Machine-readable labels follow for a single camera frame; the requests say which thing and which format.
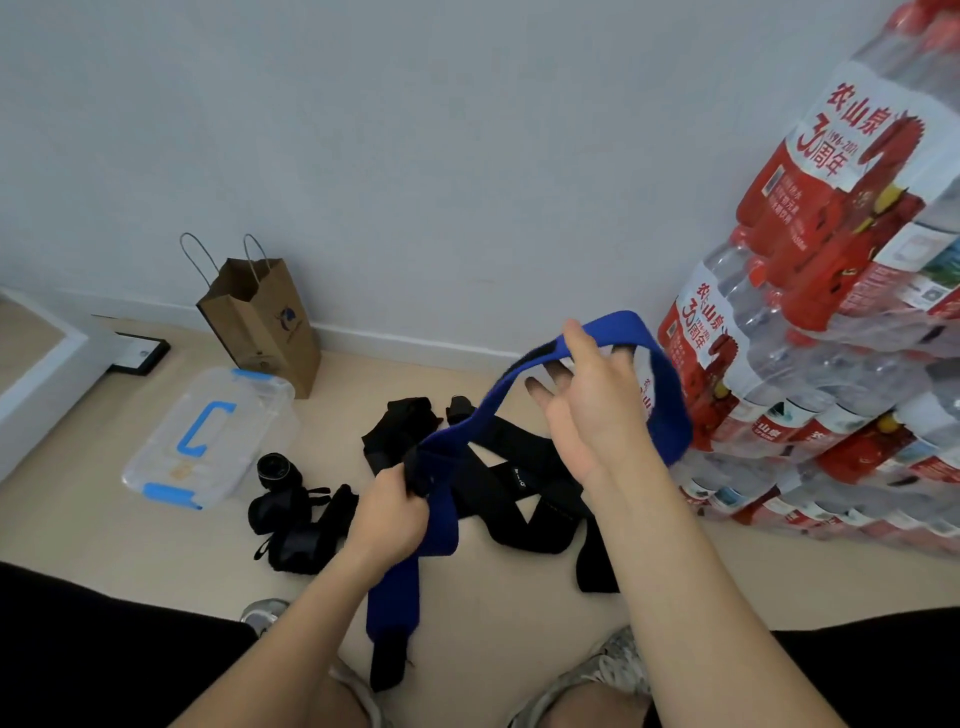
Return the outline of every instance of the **person's left hand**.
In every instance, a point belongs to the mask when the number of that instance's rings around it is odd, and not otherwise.
[[[402,463],[380,471],[360,496],[344,551],[360,559],[379,581],[387,569],[417,550],[429,515],[426,500],[407,493]]]

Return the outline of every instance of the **black pants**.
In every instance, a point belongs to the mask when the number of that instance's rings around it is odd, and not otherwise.
[[[0,624],[0,705],[29,725],[165,726],[256,640],[240,622],[114,599],[2,563]],[[960,607],[774,634],[852,728],[952,716]],[[655,709],[644,726],[659,725]]]

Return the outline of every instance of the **forearm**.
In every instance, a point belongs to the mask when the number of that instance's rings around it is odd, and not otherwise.
[[[282,619],[174,725],[302,726],[357,607],[376,579],[362,554],[341,550]]]
[[[737,589],[649,443],[591,488],[658,711],[675,726],[839,718]]]

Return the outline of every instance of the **wall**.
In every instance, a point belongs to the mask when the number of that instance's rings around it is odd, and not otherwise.
[[[655,324],[894,5],[5,3],[0,282],[193,323],[178,235],[249,231],[339,347],[469,366]]]

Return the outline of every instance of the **blue strap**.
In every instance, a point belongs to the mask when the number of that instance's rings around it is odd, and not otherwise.
[[[668,466],[679,460],[691,439],[690,420],[684,408],[680,378],[656,339],[633,311],[617,311],[584,326],[599,347],[628,345],[650,351],[654,375],[655,406],[647,421],[657,452]],[[370,592],[367,607],[367,634],[376,644],[397,629],[409,636],[420,623],[420,582],[416,560],[420,556],[447,556],[457,548],[457,512],[450,493],[450,481],[468,443],[489,424],[516,378],[533,367],[570,356],[562,336],[523,356],[495,383],[470,417],[457,425],[427,436],[404,460],[407,484],[430,503],[430,521],[417,553],[393,567]],[[374,666],[376,658],[374,649]],[[402,677],[402,665],[399,678]],[[383,690],[393,685],[374,685]]]

